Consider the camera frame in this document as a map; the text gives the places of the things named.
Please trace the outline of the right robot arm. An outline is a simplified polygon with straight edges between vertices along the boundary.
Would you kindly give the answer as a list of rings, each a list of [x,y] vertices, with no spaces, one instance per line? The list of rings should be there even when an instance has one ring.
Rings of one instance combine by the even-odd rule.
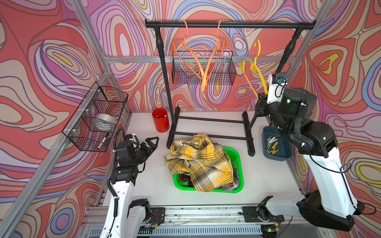
[[[266,117],[280,137],[297,147],[307,161],[317,190],[295,198],[269,196],[265,209],[272,216],[303,217],[310,224],[349,232],[354,216],[363,214],[365,204],[354,197],[346,178],[350,166],[340,160],[338,141],[332,127],[311,120],[318,98],[302,88],[285,88],[280,101],[261,94],[256,110]]]

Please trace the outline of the yellow hanger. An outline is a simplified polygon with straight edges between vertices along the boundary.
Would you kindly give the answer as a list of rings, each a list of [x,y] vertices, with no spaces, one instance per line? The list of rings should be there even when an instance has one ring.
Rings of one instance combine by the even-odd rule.
[[[258,53],[257,55],[255,56],[255,59],[254,60],[251,60],[249,58],[245,58],[241,61],[241,64],[240,64],[240,69],[242,70],[242,73],[243,73],[243,76],[245,77],[249,87],[251,88],[252,92],[254,93],[254,95],[259,99],[259,95],[258,93],[256,92],[256,90],[253,88],[251,82],[249,81],[246,73],[245,73],[245,63],[248,61],[251,63],[251,67],[250,67],[250,70],[251,72],[257,72],[260,76],[260,79],[261,79],[261,82],[262,82],[262,85],[263,85],[263,88],[264,88],[264,93],[265,95],[268,94],[268,88],[267,88],[267,84],[266,84],[266,81],[265,81],[265,78],[260,70],[260,68],[258,67],[257,65],[257,60],[258,60],[258,57],[260,56],[260,53],[261,53],[261,42],[260,40],[256,40],[254,42],[254,46],[258,46]]]

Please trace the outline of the yellow plaid shirt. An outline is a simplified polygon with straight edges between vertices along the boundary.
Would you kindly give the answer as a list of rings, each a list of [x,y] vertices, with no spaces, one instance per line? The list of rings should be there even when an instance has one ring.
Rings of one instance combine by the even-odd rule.
[[[233,185],[233,166],[229,156],[221,144],[206,134],[173,142],[164,161],[172,175],[189,176],[197,191],[211,192]]]

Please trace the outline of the grey plaid shirt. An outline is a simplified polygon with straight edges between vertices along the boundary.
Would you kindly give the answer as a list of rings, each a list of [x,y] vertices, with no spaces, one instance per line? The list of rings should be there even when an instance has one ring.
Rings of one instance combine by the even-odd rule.
[[[240,186],[241,182],[238,176],[237,169],[233,167],[233,185],[232,186],[222,186],[220,189],[226,191],[226,192],[232,192],[233,190],[237,189]]]

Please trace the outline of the black clothes rack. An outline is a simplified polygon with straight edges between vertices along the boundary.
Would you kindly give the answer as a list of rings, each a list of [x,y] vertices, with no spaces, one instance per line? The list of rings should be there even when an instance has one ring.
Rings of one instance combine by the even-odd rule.
[[[171,127],[169,130],[169,136],[167,140],[166,147],[170,148],[171,144],[174,142],[176,135],[191,135],[188,132],[176,131],[177,123],[179,119],[193,120],[193,121],[209,121],[209,122],[219,122],[219,123],[231,123],[231,124],[242,124],[244,126],[245,137],[236,137],[236,136],[227,136],[227,135],[209,135],[211,138],[220,138],[220,139],[233,139],[233,140],[244,140],[247,142],[248,155],[255,155],[254,139],[252,136],[252,127],[257,119],[257,113],[249,120],[248,113],[244,111],[242,113],[242,120],[225,120],[225,119],[210,119],[210,118],[197,118],[197,117],[185,117],[181,116],[181,109],[179,107],[173,108],[172,97],[169,86],[169,79],[167,75],[165,54],[164,54],[164,41],[161,35],[161,28],[217,28],[221,26],[222,28],[259,28],[259,29],[295,29],[295,32],[292,36],[291,41],[284,50],[283,56],[280,60],[280,64],[277,68],[277,71],[283,69],[284,65],[287,63],[287,60],[291,56],[291,53],[294,51],[296,46],[296,41],[300,37],[303,30],[312,30],[316,25],[316,20],[312,22],[298,22],[298,23],[251,23],[251,22],[189,22],[189,23],[180,23],[180,22],[160,22],[160,21],[149,21],[145,20],[146,28],[152,28],[155,31],[156,35],[156,46],[159,52],[159,57],[161,61],[162,71],[164,75],[165,89],[167,94],[167,99],[169,103],[169,111],[171,116]]]

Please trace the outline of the yellow clothespin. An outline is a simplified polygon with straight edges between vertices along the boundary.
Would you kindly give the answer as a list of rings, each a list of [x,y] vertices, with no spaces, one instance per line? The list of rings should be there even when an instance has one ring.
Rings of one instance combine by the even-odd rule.
[[[276,153],[278,152],[278,150],[276,149],[277,145],[278,145],[278,142],[275,142],[275,143],[271,146],[272,150],[271,150],[269,153],[271,153],[272,155],[276,154]]]

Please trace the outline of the dark teal tray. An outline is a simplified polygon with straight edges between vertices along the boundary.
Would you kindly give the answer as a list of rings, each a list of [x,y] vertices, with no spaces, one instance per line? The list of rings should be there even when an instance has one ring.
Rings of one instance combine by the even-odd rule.
[[[278,152],[274,155],[269,153],[272,148],[267,148],[267,139],[270,136],[275,136],[277,138],[278,145],[276,149]],[[276,160],[276,161],[285,161],[291,158],[292,156],[292,150],[291,150],[291,144],[289,141],[282,139],[279,131],[275,129],[273,126],[269,127],[264,127],[262,131],[262,145],[263,145],[263,151],[264,151],[264,156],[268,159],[271,160]]]

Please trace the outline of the grey tape roll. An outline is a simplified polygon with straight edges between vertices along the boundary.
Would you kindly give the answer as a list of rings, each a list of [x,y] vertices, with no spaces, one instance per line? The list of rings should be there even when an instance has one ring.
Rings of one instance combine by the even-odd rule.
[[[97,132],[113,132],[116,119],[108,114],[100,113],[91,119],[91,128]]]

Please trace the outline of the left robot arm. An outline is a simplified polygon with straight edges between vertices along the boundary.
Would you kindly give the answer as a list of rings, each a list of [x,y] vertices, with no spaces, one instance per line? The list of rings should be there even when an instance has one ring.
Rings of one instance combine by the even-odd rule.
[[[151,220],[148,199],[132,200],[137,177],[146,161],[158,147],[159,138],[149,137],[139,142],[135,134],[128,134],[116,144],[116,160],[107,179],[112,195],[101,238],[136,238],[144,223]]]

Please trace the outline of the orange hanger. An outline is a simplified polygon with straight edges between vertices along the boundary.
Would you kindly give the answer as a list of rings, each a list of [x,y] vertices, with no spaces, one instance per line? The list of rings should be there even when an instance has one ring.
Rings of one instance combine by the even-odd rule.
[[[189,47],[189,45],[187,44],[187,36],[188,36],[188,24],[185,20],[183,20],[183,23],[185,25],[185,28],[186,28],[186,33],[184,35],[184,39],[183,41],[179,41],[179,40],[174,40],[172,42],[172,50],[173,52],[175,53],[176,56],[178,56],[185,64],[186,66],[188,66],[190,68],[190,70],[202,81],[206,81],[206,76],[205,76],[205,72],[204,72],[204,69],[202,68],[201,66],[201,63],[199,62],[196,54],[194,53],[194,51]],[[190,54],[192,55],[192,57],[195,59],[196,61],[196,64],[199,68],[199,73],[196,73],[196,71],[189,66],[189,64],[178,54],[178,51],[177,51],[177,47],[175,46],[175,42],[179,42],[182,46],[182,50],[184,52],[190,52]]]
[[[207,65],[206,65],[206,68],[203,71],[202,82],[201,82],[201,92],[205,91],[205,88],[207,86],[208,80],[210,78],[210,73],[208,73],[208,72],[209,72],[209,68],[210,68],[210,66],[212,64],[212,60],[213,60],[215,54],[218,51],[221,51],[221,52],[224,51],[225,46],[226,46],[226,39],[219,37],[219,31],[220,31],[221,23],[222,23],[222,21],[220,20],[219,23],[218,23],[217,33],[216,33],[216,45],[212,48],[212,53],[211,53],[211,55],[209,57],[209,60],[208,60]]]

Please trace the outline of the green plastic basket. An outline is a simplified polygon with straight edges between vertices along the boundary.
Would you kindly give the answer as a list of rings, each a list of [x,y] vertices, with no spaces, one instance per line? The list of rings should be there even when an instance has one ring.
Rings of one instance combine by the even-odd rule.
[[[239,184],[235,187],[235,189],[231,191],[226,191],[220,188],[214,189],[211,192],[219,192],[219,193],[239,193],[243,187],[244,187],[244,175],[243,175],[243,169],[242,169],[242,164],[241,164],[241,157],[240,154],[233,148],[230,147],[224,147],[224,151],[227,153],[227,155],[230,158],[231,164],[233,166],[233,169],[235,171],[235,176],[234,178],[236,181],[239,182]],[[180,181],[180,175],[179,174],[174,174],[173,175],[173,182],[176,188],[179,190],[183,191],[196,191],[196,189],[192,186],[189,186],[189,182],[182,182]]]

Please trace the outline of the red pen cup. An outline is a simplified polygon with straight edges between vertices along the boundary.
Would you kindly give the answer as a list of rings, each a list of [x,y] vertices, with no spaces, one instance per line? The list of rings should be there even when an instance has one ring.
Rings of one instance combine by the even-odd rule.
[[[155,109],[152,112],[155,128],[158,132],[167,132],[170,128],[168,113],[165,109]]]

